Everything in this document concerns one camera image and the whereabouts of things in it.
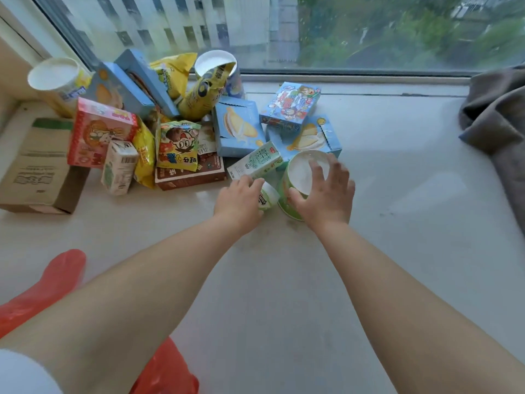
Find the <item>person's left hand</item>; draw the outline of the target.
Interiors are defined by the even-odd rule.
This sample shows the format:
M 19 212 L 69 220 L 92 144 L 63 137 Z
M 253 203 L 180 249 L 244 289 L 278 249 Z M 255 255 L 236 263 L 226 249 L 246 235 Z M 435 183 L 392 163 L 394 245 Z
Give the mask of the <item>person's left hand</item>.
M 233 198 L 229 192 L 230 185 L 220 190 L 214 207 L 214 217 L 239 239 L 260 223 L 264 212 L 258 209 L 259 196 Z

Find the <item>green snack canister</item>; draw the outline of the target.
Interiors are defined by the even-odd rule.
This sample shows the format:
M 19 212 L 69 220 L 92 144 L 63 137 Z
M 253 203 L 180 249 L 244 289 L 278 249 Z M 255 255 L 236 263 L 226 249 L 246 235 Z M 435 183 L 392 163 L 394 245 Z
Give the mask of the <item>green snack canister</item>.
M 277 187 L 279 207 L 285 215 L 297 221 L 304 220 L 288 198 L 289 189 L 295 188 L 303 198 L 308 198 L 312 188 L 310 160 L 322 167 L 324 178 L 327 178 L 330 169 L 328 154 L 317 150 L 301 151 L 290 159 Z

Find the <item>white green milk carton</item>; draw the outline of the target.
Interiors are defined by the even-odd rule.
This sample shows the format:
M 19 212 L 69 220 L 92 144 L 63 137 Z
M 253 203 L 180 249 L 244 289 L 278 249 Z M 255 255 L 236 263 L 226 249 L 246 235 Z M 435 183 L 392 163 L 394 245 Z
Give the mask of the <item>white green milk carton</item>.
M 228 167 L 227 173 L 231 179 L 240 179 L 246 175 L 256 180 L 278 168 L 283 161 L 284 159 L 278 149 L 272 141 L 268 141 Z
M 279 198 L 279 192 L 272 185 L 265 181 L 259 193 L 259 211 L 265 212 L 275 207 L 278 204 Z
M 112 140 L 102 169 L 101 184 L 114 196 L 125 195 L 132 182 L 139 153 L 129 141 Z

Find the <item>person's right forearm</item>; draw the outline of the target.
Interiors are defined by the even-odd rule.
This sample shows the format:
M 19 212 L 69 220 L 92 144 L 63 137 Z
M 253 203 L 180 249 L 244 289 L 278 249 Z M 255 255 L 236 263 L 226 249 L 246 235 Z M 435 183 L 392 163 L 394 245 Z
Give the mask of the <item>person's right forearm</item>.
M 525 394 L 525 364 L 348 224 L 308 226 L 399 394 Z

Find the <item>person's left forearm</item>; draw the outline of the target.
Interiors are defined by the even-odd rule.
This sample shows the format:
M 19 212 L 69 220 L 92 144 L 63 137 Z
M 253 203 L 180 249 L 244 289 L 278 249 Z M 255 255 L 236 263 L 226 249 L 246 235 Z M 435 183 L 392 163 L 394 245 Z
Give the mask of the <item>person's left forearm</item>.
M 238 241 L 217 217 L 113 266 L 0 340 L 43 366 L 63 394 L 128 394 Z

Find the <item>brown chocolate box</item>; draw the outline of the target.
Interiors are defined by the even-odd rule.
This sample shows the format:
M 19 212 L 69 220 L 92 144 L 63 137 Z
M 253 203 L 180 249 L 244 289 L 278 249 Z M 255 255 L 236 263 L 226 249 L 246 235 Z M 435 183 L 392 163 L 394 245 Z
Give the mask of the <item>brown chocolate box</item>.
M 227 179 L 225 161 L 217 153 L 213 123 L 201 121 L 196 171 L 157 167 L 155 184 L 162 191 L 220 182 Z

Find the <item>blue cartoon snack box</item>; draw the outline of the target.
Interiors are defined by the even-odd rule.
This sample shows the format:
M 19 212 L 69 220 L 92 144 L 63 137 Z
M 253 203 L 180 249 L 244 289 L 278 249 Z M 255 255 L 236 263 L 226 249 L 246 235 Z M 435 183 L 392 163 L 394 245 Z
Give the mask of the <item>blue cartoon snack box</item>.
M 259 112 L 259 122 L 283 132 L 300 131 L 321 93 L 319 86 L 285 81 Z

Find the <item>green red cartoon candy bag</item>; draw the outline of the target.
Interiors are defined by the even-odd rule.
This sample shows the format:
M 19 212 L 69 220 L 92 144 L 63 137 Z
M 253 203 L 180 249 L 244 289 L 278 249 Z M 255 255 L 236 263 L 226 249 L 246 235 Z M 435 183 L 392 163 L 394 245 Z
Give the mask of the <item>green red cartoon candy bag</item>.
M 155 130 L 155 166 L 197 171 L 200 128 L 200 124 L 186 120 L 159 123 Z

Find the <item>yellow blue snack canister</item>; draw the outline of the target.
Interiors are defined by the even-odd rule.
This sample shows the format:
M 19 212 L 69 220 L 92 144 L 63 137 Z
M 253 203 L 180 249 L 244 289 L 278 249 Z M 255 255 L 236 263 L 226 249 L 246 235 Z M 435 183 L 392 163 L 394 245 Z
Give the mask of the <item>yellow blue snack canister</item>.
M 246 98 L 240 67 L 233 54 L 223 50 L 204 52 L 196 59 L 194 72 L 196 82 L 177 104 L 182 120 L 200 121 L 223 95 Z

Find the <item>yellow chip bag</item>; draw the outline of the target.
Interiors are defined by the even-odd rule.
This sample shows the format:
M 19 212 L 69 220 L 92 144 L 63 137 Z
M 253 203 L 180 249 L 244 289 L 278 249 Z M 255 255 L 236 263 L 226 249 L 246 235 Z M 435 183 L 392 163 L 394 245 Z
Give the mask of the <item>yellow chip bag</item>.
M 197 59 L 196 52 L 164 57 L 149 64 L 165 85 L 172 100 L 185 96 L 189 73 Z

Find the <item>pink cartoon snack box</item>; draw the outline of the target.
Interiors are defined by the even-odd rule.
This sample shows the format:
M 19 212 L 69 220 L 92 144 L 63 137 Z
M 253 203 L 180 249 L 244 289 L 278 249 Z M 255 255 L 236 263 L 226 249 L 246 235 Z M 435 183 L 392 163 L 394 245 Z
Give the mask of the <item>pink cartoon snack box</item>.
M 138 128 L 137 115 L 79 98 L 67 153 L 68 165 L 103 168 L 109 143 L 132 141 Z

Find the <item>grey cloth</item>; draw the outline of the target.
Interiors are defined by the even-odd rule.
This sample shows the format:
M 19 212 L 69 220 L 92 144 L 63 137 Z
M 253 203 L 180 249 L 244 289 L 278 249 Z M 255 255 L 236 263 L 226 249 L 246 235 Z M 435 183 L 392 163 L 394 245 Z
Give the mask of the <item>grey cloth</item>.
M 525 63 L 470 78 L 459 138 L 491 159 L 525 237 Z

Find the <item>brown cardboard box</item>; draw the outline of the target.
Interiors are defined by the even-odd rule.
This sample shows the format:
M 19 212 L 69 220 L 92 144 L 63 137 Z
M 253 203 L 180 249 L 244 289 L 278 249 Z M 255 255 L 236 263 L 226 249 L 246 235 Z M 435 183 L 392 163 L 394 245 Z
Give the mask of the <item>brown cardboard box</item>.
M 0 210 L 74 213 L 90 169 L 67 162 L 73 127 L 72 119 L 34 120 L 0 182 Z

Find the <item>red plastic bag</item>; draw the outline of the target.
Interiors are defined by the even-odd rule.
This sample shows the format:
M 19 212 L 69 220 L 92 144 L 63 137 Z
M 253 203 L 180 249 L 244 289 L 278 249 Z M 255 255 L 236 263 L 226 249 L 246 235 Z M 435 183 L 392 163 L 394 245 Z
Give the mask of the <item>red plastic bag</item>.
M 74 291 L 81 283 L 87 257 L 81 250 L 57 255 L 30 288 L 0 304 L 0 339 Z M 199 394 L 199 381 L 168 337 L 147 363 L 129 394 Z

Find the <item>white sleeve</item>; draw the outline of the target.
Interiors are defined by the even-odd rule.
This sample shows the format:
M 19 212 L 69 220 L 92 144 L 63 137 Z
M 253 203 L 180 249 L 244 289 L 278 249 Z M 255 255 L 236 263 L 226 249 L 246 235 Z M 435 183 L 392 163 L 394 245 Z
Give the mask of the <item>white sleeve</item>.
M 51 374 L 35 360 L 0 349 L 0 394 L 63 394 Z

